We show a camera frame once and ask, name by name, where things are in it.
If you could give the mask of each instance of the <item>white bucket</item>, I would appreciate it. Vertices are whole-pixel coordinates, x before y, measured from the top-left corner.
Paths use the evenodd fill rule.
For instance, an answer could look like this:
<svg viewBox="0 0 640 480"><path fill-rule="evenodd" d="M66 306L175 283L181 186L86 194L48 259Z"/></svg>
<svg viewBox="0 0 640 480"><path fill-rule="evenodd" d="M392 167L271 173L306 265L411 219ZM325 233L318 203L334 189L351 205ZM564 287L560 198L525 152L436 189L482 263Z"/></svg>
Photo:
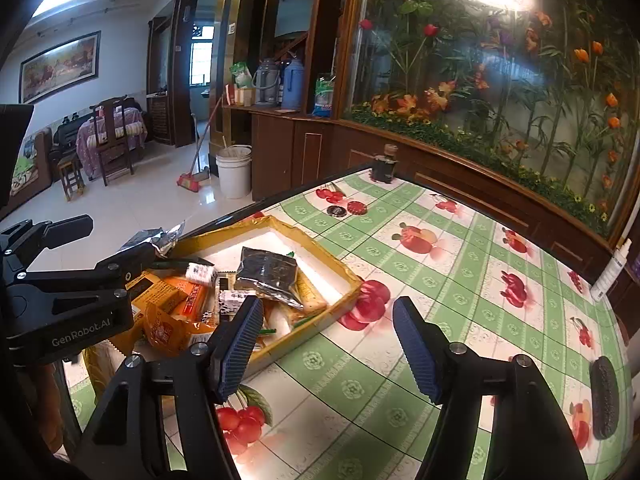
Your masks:
<svg viewBox="0 0 640 480"><path fill-rule="evenodd" d="M220 150L216 164L225 198L242 198L251 192L251 146L238 144Z"/></svg>

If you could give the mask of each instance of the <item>tiled floor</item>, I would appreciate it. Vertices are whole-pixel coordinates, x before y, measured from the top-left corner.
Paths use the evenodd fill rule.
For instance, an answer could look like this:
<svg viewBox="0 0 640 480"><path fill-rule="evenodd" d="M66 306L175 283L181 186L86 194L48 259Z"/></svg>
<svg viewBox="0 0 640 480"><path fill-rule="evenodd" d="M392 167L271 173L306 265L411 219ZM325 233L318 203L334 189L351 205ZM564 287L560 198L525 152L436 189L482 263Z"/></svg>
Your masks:
<svg viewBox="0 0 640 480"><path fill-rule="evenodd" d="M203 166L208 165L208 146L206 139L200 150ZM250 195L225 199L215 176L201 183L198 193L176 186L178 176L189 171L194 150L195 144L174 148L148 142L144 159L134 165L134 175L126 173L109 180L107 187L101 178L89 182L84 176L84 195L71 202L66 202L60 181L55 182L0 221L0 229L24 219L59 221L88 214L94 219L89 237L54 250L44 249L29 270L93 269L140 229L171 228L185 220L188 232L252 202ZM69 386L87 377L82 359L76 365L66 363L65 373Z"/></svg>

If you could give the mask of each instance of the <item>black snack package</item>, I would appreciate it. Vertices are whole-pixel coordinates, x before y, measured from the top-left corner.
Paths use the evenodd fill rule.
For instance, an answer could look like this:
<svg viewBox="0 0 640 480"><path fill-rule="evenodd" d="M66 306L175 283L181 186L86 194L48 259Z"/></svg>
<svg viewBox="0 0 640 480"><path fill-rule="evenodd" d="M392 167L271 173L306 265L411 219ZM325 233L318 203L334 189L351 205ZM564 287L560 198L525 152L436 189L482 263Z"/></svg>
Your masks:
<svg viewBox="0 0 640 480"><path fill-rule="evenodd" d="M236 272L236 288L252 288L302 310L296 288L298 264L295 258L260 249L242 248Z"/></svg>

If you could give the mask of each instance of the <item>pink bedspread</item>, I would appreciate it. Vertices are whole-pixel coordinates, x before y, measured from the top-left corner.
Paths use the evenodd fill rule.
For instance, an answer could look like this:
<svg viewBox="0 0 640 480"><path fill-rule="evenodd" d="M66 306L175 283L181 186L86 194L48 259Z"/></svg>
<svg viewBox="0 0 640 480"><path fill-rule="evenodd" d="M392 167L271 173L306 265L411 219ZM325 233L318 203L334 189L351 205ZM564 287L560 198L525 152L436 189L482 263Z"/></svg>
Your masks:
<svg viewBox="0 0 640 480"><path fill-rule="evenodd" d="M122 114L117 112L113 115L116 128L122 127ZM136 108L125 108L124 110L125 124L133 124L140 122L142 124L142 113ZM105 131L104 118L98 118L98 133ZM87 176L91 179L100 176L100 162L98 161L98 151L95 148L91 148L87 145L87 139L94 134L94 119L91 118L85 121L78 130L78 138L76 139L76 152L82 162L82 168ZM140 140L140 146L145 145L146 128L143 128L143 133L137 138ZM129 136L129 149L133 150L136 147L136 136ZM105 152L102 156L103 162L113 160L114 156L110 157L110 152Z"/></svg>

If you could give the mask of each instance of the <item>gray thermos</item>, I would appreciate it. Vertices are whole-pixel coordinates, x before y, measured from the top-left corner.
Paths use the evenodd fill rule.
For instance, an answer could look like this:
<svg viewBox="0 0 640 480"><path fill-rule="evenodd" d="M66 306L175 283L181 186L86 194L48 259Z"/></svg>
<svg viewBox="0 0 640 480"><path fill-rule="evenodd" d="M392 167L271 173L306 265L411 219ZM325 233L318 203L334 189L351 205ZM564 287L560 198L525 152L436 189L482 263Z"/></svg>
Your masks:
<svg viewBox="0 0 640 480"><path fill-rule="evenodd" d="M256 106L278 106L280 69L273 59L265 59L255 71L254 86Z"/></svg>

